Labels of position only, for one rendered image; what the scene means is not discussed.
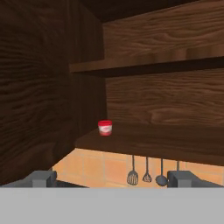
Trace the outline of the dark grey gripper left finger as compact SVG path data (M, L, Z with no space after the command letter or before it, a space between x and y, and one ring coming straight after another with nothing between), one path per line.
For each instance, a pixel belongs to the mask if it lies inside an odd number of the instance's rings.
M55 187L56 185L56 171L34 171L27 177L3 185L3 187Z

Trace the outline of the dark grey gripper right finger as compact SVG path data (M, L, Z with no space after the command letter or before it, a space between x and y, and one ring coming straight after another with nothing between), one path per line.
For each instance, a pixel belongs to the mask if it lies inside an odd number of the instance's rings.
M169 187L221 187L221 185L198 178L190 171L168 171L167 178Z

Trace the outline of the red lidded jam jar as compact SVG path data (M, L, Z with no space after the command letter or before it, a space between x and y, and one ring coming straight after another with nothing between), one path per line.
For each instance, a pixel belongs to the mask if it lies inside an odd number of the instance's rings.
M101 120L98 122L98 129L101 136L110 136L112 133L112 122L110 120Z

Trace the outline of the dark wooden cabinet door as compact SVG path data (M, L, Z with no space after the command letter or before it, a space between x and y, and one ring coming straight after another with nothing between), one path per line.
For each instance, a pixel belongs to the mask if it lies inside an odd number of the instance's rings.
M73 149L71 77L60 0L0 0L0 185Z

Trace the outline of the dark wooden cabinet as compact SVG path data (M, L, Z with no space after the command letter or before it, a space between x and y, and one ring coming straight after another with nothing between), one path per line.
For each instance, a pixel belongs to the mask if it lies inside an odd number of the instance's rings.
M105 56L70 66L76 147L224 165L224 0L81 2L102 23Z

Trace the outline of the grey ladle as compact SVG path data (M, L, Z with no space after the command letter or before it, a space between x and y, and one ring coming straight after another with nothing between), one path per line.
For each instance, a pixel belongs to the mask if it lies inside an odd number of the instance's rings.
M164 163L163 163L163 159L161 158L161 173L160 175L156 176L156 182L159 186L167 186L168 183L168 179L166 176L164 176L163 174L163 170L164 170Z

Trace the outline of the grey slotted spatula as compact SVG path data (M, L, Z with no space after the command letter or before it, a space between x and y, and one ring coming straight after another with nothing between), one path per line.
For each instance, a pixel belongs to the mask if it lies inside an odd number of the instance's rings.
M127 183L131 186L138 184L138 173L135 169L135 156L132 156L132 170L128 173Z

